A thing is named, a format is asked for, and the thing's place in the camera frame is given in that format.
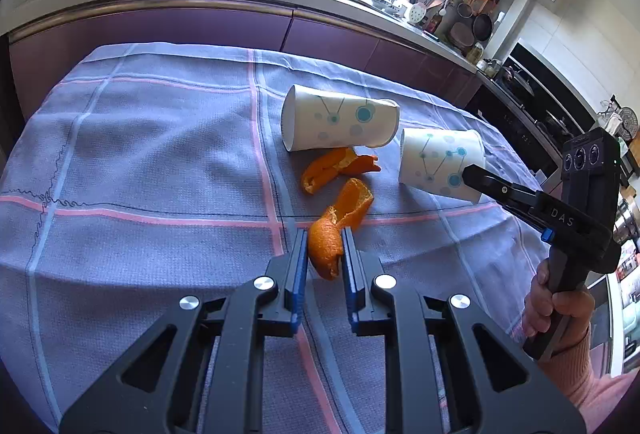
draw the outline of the frying pan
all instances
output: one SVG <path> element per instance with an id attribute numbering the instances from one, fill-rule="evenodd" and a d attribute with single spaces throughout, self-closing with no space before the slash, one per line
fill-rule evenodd
<path id="1" fill-rule="evenodd" d="M 476 40 L 478 40 L 479 42 L 489 40 L 489 37 L 491 36 L 493 30 L 494 23 L 491 22 L 491 18 L 487 14 L 481 13 L 474 20 L 474 37 L 476 37 Z"/>

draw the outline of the hand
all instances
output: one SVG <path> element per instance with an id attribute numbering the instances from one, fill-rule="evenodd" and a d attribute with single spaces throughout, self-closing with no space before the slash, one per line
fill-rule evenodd
<path id="1" fill-rule="evenodd" d="M 522 329 L 527 337 L 545 333 L 551 324 L 550 316 L 554 309 L 562 315 L 573 317 L 556 346 L 556 351 L 563 351 L 579 344 L 587 334 L 595 300 L 585 286 L 580 290 L 551 295 L 546 287 L 548 280 L 549 263 L 544 260 L 538 265 L 538 272 L 531 279 L 531 291 L 524 299 Z"/>

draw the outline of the white paper cup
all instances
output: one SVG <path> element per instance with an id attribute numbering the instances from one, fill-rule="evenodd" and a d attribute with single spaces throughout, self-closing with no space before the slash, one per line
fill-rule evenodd
<path id="1" fill-rule="evenodd" d="M 400 123 L 393 100 L 293 85 L 282 106 L 280 129 L 288 151 L 389 143 Z"/>
<path id="2" fill-rule="evenodd" d="M 484 168 L 484 145 L 477 131 L 405 128 L 400 156 L 401 183 L 439 196 L 480 200 L 481 193 L 462 181 L 466 166 Z"/>

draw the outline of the wall tile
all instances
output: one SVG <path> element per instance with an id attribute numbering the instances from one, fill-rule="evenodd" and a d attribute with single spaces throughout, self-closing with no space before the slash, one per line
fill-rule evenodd
<path id="1" fill-rule="evenodd" d="M 560 21 L 562 20 L 562 18 L 557 16 L 555 13 L 551 13 L 538 2 L 534 3 L 529 19 L 537 22 L 551 34 L 556 32 L 558 26 L 560 26 Z"/>
<path id="2" fill-rule="evenodd" d="M 610 93 L 628 86 L 634 69 L 609 40 L 580 13 L 568 12 L 555 33 Z"/>
<path id="3" fill-rule="evenodd" d="M 522 26 L 519 38 L 532 45 L 539 53 L 542 53 L 551 40 L 551 33 L 529 17 L 524 26 Z"/>
<path id="4" fill-rule="evenodd" d="M 610 0 L 562 0 L 557 14 L 589 21 L 601 32 L 618 53 L 635 67 L 638 63 L 640 31 L 638 31 Z"/>
<path id="5" fill-rule="evenodd" d="M 621 106 L 631 107 L 640 118 L 640 72 L 636 72 L 628 86 L 619 89 L 616 100 Z"/>
<path id="6" fill-rule="evenodd" d="M 573 55 L 557 37 L 549 41 L 543 56 L 572 83 L 588 104 L 598 112 L 600 101 L 607 100 L 611 93 L 604 88 L 578 58 Z"/>

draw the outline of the pink stripe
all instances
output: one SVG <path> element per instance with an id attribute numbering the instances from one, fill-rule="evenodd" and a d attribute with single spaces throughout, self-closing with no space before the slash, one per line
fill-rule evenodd
<path id="1" fill-rule="evenodd" d="M 181 82 L 172 82 L 171 80 L 162 80 L 160 78 L 137 78 L 137 77 L 113 77 L 111 81 L 119 81 L 119 82 L 146 82 L 148 84 L 161 84 L 164 86 L 171 86 L 174 88 L 188 89 L 193 91 L 205 91 L 207 93 L 245 93 L 250 90 L 250 88 L 245 89 L 224 89 L 224 88 L 207 88 L 201 86 L 192 86 L 191 84 L 183 84 Z M 98 78 L 95 80 L 62 80 L 59 82 L 59 85 L 62 84 L 91 84 L 94 82 L 103 82 L 103 78 Z"/>
<path id="2" fill-rule="evenodd" d="M 262 156 L 262 147 L 260 146 L 260 133 L 258 133 L 258 88 L 255 83 L 255 64 L 254 64 L 254 51 L 248 49 L 248 68 L 249 68 L 249 86 L 251 87 L 251 120 L 252 120 L 252 135 L 254 138 L 254 152 L 255 157 L 260 166 L 260 174 L 262 176 L 262 193 L 264 195 L 264 205 L 267 209 L 267 217 L 271 223 L 278 223 L 276 216 L 276 205 L 273 199 L 273 192 L 271 191 L 271 181 L 269 178 L 269 172 L 267 170 L 264 157 Z M 284 250 L 282 247 L 282 239 L 280 237 L 280 230 L 276 228 L 271 229 L 271 237 L 273 239 L 273 250 L 276 255 L 282 255 Z M 320 404 L 320 409 L 324 415 L 324 421 L 332 434 L 340 434 L 340 426 L 335 419 L 334 411 L 329 403 L 329 397 L 322 385 L 316 363 L 311 353 L 311 347 L 309 341 L 306 338 L 305 330 L 302 326 L 298 329 L 296 334 L 296 340 L 298 341 L 298 348 L 300 349 L 300 356 L 302 357 L 302 363 L 305 367 L 306 377 L 311 383 L 311 387 L 314 390 L 316 399 Z"/>
<path id="3" fill-rule="evenodd" d="M 298 332 L 296 333 L 296 340 L 298 341 L 298 346 L 300 347 L 302 364 L 305 366 L 306 374 L 309 377 L 311 387 L 316 394 L 316 398 L 318 398 L 318 403 L 320 405 L 320 409 L 322 410 L 324 421 L 329 427 L 329 432 L 331 432 L 332 434 L 340 434 L 342 431 L 340 430 L 340 426 L 335 419 L 334 410 L 331 408 L 329 397 L 327 396 L 326 391 L 324 390 L 324 386 L 322 385 L 322 380 L 320 380 L 320 375 L 318 374 L 316 363 L 311 354 L 311 346 L 309 345 L 309 340 L 306 337 L 305 329 L 302 326 L 300 326 Z"/>
<path id="4" fill-rule="evenodd" d="M 473 214 L 475 212 L 481 212 L 482 210 L 488 210 L 499 206 L 498 203 L 485 203 L 482 205 L 473 205 L 458 210 L 443 210 L 442 213 L 445 217 L 462 216 L 464 214 Z M 403 223 L 419 223 L 421 221 L 436 220 L 439 214 L 434 212 L 433 214 L 423 214 L 421 216 L 409 216 L 404 218 L 369 218 L 362 221 L 363 226 L 379 226 L 380 224 L 403 224 Z M 296 226 L 298 228 L 308 228 L 315 221 L 298 221 Z"/>
<path id="5" fill-rule="evenodd" d="M 264 207 L 267 210 L 267 219 L 270 223 L 277 224 L 276 205 L 273 199 L 273 191 L 271 191 L 271 181 L 267 170 L 266 162 L 262 156 L 262 145 L 260 144 L 260 133 L 258 132 L 258 89 L 255 85 L 254 73 L 254 50 L 248 49 L 248 73 L 249 86 L 251 89 L 251 134 L 254 142 L 255 159 L 260 167 L 260 177 L 262 178 L 262 196 L 264 197 Z M 279 228 L 271 229 L 271 241 L 273 243 L 273 251 L 275 255 L 282 255 L 284 249 L 282 247 L 282 238 L 280 237 Z"/>
<path id="6" fill-rule="evenodd" d="M 11 202 L 22 205 L 23 207 L 32 208 L 33 210 L 42 210 L 40 203 L 28 200 L 20 196 L 0 196 L 0 202 Z M 212 220 L 212 219 L 176 219 L 176 218 L 159 218 L 155 216 L 145 216 L 142 214 L 132 214 L 130 212 L 122 212 L 120 210 L 112 210 L 111 208 L 56 208 L 55 215 L 66 217 L 87 217 L 100 216 L 105 218 L 115 218 L 123 221 L 132 221 L 134 223 L 144 224 L 160 224 L 162 226 L 224 226 L 231 228 L 266 228 L 276 229 L 279 233 L 282 225 L 280 223 L 268 223 L 267 221 L 229 221 L 229 220 Z"/>
<path id="7" fill-rule="evenodd" d="M 39 212 L 42 211 L 42 204 L 37 203 L 35 201 L 28 200 L 27 198 L 23 198 L 21 196 L 0 196 L 0 202 L 8 202 L 8 203 L 18 203 L 23 207 L 31 208 L 33 210 L 37 210 Z"/>

